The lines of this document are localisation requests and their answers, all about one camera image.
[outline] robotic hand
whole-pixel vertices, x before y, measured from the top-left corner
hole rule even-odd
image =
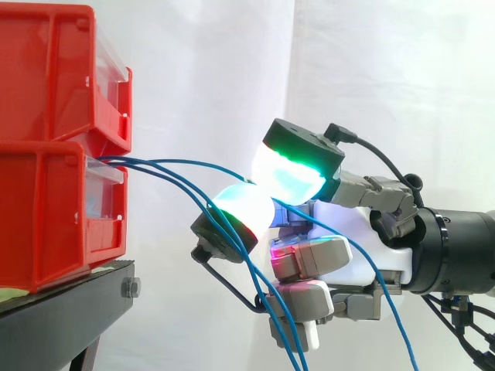
[[[398,180],[362,178],[341,170],[345,157],[338,148],[341,141],[370,149]],[[377,148],[335,124],[324,134],[314,134],[276,119],[263,142],[262,156],[254,161],[256,184],[267,189],[270,196],[332,225],[363,246],[390,294],[401,295],[403,290],[420,294],[430,307],[431,300],[437,301],[445,313],[452,315],[451,331],[475,364],[481,369],[495,369],[491,352],[476,351],[463,338],[464,328],[473,325],[473,311],[479,308],[469,302],[468,295],[495,291],[494,212],[425,207],[418,176],[402,176]],[[280,160],[283,166],[274,165]],[[328,236],[319,226],[283,207],[276,210],[271,226],[281,228],[270,248],[278,279],[274,286],[294,318],[304,351],[318,348],[317,325],[334,317],[354,321],[381,318],[384,289],[368,261],[346,237]],[[200,237],[201,250],[206,250],[209,257],[242,261],[232,254],[228,243],[212,232],[202,216],[192,228]],[[243,226],[236,230],[251,251],[258,240]],[[429,295],[432,292],[442,293],[443,299]],[[273,292],[266,298],[287,327]],[[282,347],[280,335],[273,321],[269,321],[271,334]],[[294,340],[290,345],[295,351]]]

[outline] stacked red bins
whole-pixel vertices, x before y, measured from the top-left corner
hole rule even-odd
[[[0,288],[36,292],[125,253],[131,71],[83,5],[0,3]]]

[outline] gray joint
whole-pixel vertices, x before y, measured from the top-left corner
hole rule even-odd
[[[302,213],[312,216],[314,201],[308,201],[307,203],[303,203],[302,205],[294,206],[298,211]],[[286,208],[280,206],[279,204],[275,205],[275,218],[271,223],[271,228],[279,228],[279,227],[311,227],[311,223],[301,216],[291,213]]]
[[[369,207],[380,211],[379,223],[385,235],[391,239],[412,232],[418,208],[414,204],[412,191],[398,180],[382,176],[360,176],[342,171],[340,186],[332,203],[344,207]]]
[[[391,295],[402,294],[399,271],[381,271],[384,276],[385,284]],[[337,318],[349,318],[354,321],[359,320],[379,320],[381,317],[381,296],[384,290],[378,280],[361,292],[342,292],[332,293],[333,315]],[[346,305],[344,311],[337,311],[342,308],[339,303]]]
[[[324,318],[333,313],[328,287],[322,281],[298,281],[291,284],[274,284],[282,296],[295,322],[308,322]],[[284,318],[285,313],[275,296],[266,296],[275,315]]]

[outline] metal bolt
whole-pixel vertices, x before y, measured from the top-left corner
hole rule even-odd
[[[122,296],[125,298],[138,298],[141,294],[141,278],[126,278],[122,283]]]

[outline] white wall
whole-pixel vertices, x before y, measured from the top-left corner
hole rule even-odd
[[[494,15],[481,1],[298,0],[287,118],[319,132],[335,122],[369,139],[422,176],[429,206],[495,209]],[[391,176],[362,148],[342,148],[346,169]],[[492,298],[473,300],[495,309]],[[399,312],[421,370],[476,369],[422,299],[408,295]],[[393,318],[335,320],[319,333],[310,369],[412,369]],[[270,342],[260,337],[250,369],[287,369]]]
[[[298,0],[89,1],[134,70],[133,155],[198,158],[247,174],[273,117],[323,131],[334,121],[425,181],[434,207],[495,209],[495,9],[491,2]],[[390,175],[346,146],[345,167]],[[214,195],[229,179],[180,168]],[[254,317],[189,257],[196,207],[131,174],[127,258],[143,282],[101,339],[94,369],[286,370],[266,316]],[[266,250],[255,261],[269,271]],[[254,296],[245,267],[218,264]],[[485,298],[475,298],[495,308]],[[421,370],[473,369],[418,297],[400,308]],[[392,318],[320,329],[310,369],[411,369]],[[484,348],[481,341],[475,342]]]

